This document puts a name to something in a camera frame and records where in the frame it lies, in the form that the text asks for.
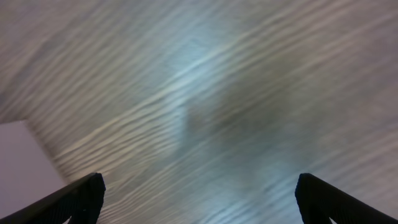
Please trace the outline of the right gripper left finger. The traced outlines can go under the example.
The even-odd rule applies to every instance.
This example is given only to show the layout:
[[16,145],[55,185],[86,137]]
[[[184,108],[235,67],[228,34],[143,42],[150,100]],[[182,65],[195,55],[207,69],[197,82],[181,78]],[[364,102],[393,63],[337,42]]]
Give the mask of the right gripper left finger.
[[1,219],[1,224],[96,224],[106,186],[90,173],[41,200]]

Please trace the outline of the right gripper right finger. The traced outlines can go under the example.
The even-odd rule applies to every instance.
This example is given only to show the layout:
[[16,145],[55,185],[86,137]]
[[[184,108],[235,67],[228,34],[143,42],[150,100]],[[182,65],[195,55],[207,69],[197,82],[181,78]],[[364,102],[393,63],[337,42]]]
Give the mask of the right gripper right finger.
[[309,173],[299,175],[295,198],[304,224],[397,224],[395,218]]

